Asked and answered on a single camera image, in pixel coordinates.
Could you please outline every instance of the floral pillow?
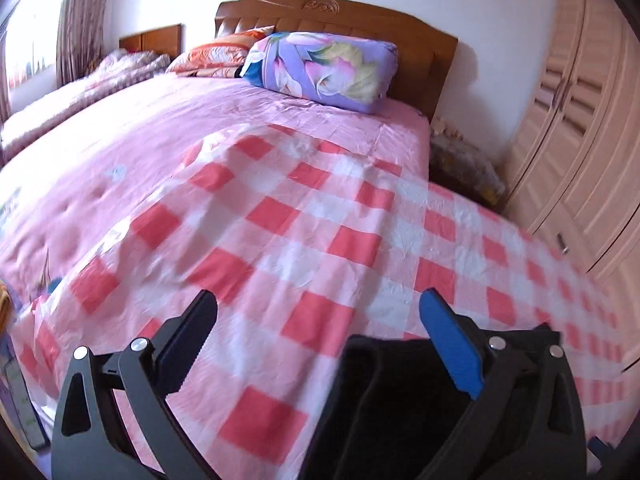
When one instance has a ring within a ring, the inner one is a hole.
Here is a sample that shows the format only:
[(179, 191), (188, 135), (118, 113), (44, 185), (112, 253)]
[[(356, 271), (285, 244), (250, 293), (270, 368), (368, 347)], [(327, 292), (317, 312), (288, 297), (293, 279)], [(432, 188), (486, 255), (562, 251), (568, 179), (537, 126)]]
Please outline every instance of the floral pillow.
[(166, 71), (199, 77), (235, 77), (236, 70), (212, 69), (242, 67), (249, 49), (272, 32), (273, 25), (218, 38), (180, 54)]
[(255, 86), (370, 114), (397, 69), (393, 43), (281, 32), (254, 44), (241, 75)]

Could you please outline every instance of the carved headboard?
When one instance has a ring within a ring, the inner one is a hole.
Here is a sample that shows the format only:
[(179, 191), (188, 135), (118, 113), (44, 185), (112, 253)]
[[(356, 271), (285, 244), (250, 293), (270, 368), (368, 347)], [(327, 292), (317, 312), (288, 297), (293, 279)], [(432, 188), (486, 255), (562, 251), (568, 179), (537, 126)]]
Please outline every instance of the carved headboard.
[(399, 67), (389, 97), (432, 119), (458, 40), (418, 18), (349, 0), (237, 0), (216, 14), (216, 36), (275, 25), (278, 32), (330, 32), (398, 46)]

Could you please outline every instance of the wall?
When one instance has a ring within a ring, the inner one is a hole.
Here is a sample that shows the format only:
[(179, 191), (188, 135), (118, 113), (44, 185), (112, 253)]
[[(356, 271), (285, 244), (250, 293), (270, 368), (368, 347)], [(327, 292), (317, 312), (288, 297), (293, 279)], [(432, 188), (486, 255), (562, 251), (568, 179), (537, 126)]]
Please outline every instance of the wall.
[[(186, 47), (209, 41), (225, 0), (113, 0), (107, 45), (172, 23)], [(556, 0), (358, 0), (402, 10), (460, 39), (438, 114), (493, 160), (505, 150), (538, 78)]]

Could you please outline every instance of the single bed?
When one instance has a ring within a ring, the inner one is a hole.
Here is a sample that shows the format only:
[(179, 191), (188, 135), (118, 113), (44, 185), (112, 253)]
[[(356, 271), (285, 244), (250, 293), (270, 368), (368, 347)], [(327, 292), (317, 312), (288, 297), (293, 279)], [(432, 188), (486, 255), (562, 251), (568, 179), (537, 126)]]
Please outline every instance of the single bed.
[(637, 406), (601, 291), (427, 182), (455, 38), (345, 0), (239, 0), (216, 16), (219, 36), (266, 25), (395, 42), (391, 99), (364, 116), (165, 75), (76, 114), (0, 173), (0, 274), (18, 302), (35, 300), (12, 332), (34, 400), (55, 407), (79, 344), (151, 336), (208, 288), (219, 332), (170, 406), (224, 478), (295, 478), (344, 339), (426, 336), (417, 298), (436, 286), (479, 326), (564, 332), (587, 432), (618, 441)]
[(120, 49), (109, 54), (87, 77), (69, 83), (12, 115), (0, 132), (3, 164), (91, 104), (164, 72), (181, 53), (182, 26), (156, 28), (121, 38)]

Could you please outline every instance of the double bed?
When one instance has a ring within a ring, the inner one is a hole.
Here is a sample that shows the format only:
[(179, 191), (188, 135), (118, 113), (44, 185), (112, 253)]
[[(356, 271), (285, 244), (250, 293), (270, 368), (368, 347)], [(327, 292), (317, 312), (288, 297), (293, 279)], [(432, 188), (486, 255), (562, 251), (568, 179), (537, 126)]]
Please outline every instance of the double bed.
[(0, 279), (25, 305), (11, 334), (34, 402), (52, 413), (78, 345), (151, 336), (208, 288), (219, 321), (169, 406), (224, 478), (295, 478), (345, 339), (427, 336), (417, 299), (435, 286), (484, 328), (563, 332), (588, 436), (619, 441), (638, 406), (606, 297), (428, 183), (457, 40), (345, 0), (239, 0), (216, 15), (218, 37), (268, 25), (395, 43), (389, 98), (368, 116), (167, 74), (68, 118), (0, 173)]

